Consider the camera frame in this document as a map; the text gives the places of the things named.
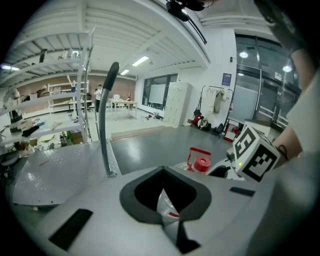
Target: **gray curved metal rod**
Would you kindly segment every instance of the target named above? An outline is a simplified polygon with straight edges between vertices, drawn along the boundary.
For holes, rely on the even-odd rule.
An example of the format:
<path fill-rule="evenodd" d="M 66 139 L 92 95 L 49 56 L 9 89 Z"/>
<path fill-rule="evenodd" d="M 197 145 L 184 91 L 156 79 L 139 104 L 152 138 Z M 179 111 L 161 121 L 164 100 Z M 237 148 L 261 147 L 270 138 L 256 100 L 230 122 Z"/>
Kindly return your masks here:
<path fill-rule="evenodd" d="M 107 141 L 106 141 L 106 106 L 108 101 L 109 92 L 112 90 L 114 86 L 115 80 L 117 78 L 119 72 L 119 63 L 114 62 L 111 65 L 111 68 L 106 76 L 102 87 L 102 94 L 99 106 L 99 136 L 100 136 L 100 143 L 101 143 L 101 151 L 102 151 L 102 158 L 103 164 L 105 168 L 105 172 L 107 177 L 116 177 L 118 174 L 114 171 L 110 170 L 109 160 L 108 160 L 108 153 L 107 153 Z"/>

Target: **white locker cabinet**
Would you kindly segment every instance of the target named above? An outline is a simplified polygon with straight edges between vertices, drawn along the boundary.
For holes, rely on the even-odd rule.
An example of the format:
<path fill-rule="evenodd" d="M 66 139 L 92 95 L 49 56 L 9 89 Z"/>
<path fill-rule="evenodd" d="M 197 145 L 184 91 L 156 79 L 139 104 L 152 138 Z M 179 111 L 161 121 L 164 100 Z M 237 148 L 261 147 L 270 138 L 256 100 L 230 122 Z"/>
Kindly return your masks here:
<path fill-rule="evenodd" d="M 184 124 L 192 85 L 187 82 L 171 82 L 166 98 L 163 121 L 175 126 Z"/>

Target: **poster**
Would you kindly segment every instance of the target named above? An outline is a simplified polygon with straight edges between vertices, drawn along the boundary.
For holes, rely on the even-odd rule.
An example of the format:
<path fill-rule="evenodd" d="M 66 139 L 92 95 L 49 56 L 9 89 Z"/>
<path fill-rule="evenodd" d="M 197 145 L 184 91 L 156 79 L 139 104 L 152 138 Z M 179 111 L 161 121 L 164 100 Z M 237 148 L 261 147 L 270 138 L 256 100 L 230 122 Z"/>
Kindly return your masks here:
<path fill-rule="evenodd" d="M 223 73 L 222 85 L 223 86 L 230 86 L 230 84 L 231 84 L 231 74 Z"/>

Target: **brick wall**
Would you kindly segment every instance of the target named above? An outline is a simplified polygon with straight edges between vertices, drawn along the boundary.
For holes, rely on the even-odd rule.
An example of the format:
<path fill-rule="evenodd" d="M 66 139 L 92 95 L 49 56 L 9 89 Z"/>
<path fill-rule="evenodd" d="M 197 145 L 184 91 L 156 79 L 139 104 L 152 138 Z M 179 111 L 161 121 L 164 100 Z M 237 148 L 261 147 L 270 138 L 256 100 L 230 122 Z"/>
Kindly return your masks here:
<path fill-rule="evenodd" d="M 95 89 L 98 88 L 98 85 L 103 85 L 104 81 L 106 79 L 105 76 L 97 76 L 97 75 L 89 75 L 88 79 L 90 81 L 90 88 L 89 88 L 89 93 L 92 95 L 92 101 L 95 101 Z M 70 80 L 76 81 L 77 77 L 76 76 L 70 76 Z M 42 89 L 44 85 L 46 85 L 48 89 L 48 85 L 56 85 L 56 84 L 64 84 L 68 83 L 68 79 L 66 76 L 60 76 L 60 77 L 54 77 L 46 80 L 42 80 L 39 82 L 33 82 L 29 83 L 25 86 L 21 86 L 17 88 L 19 91 L 20 95 L 25 95 L 27 96 L 30 93 L 35 93 L 36 91 Z M 127 99 L 129 96 L 129 93 L 131 92 L 131 99 L 134 100 L 135 98 L 135 87 L 136 87 L 136 81 L 134 80 L 128 80 L 128 79 L 123 79 L 123 78 L 116 78 L 112 91 L 109 94 L 109 98 L 111 98 L 114 94 L 120 95 L 121 99 Z M 70 89 L 70 86 L 61 86 L 61 90 L 65 89 Z M 61 99 L 56 99 L 53 101 L 53 103 L 61 103 L 65 101 L 65 98 Z M 48 107 L 48 103 L 42 103 L 30 107 L 25 107 L 23 109 L 24 113 L 31 113 L 39 110 L 43 110 Z"/>

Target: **hand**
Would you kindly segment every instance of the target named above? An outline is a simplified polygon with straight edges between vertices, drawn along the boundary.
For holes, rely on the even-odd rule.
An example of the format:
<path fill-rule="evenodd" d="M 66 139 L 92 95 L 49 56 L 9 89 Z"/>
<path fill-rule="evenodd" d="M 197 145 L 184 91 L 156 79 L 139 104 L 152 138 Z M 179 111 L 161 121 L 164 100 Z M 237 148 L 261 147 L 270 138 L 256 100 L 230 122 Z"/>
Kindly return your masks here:
<path fill-rule="evenodd" d="M 254 0 L 254 3 L 288 56 L 299 49 L 306 48 L 306 43 L 293 21 L 283 9 L 274 4 L 273 0 Z"/>

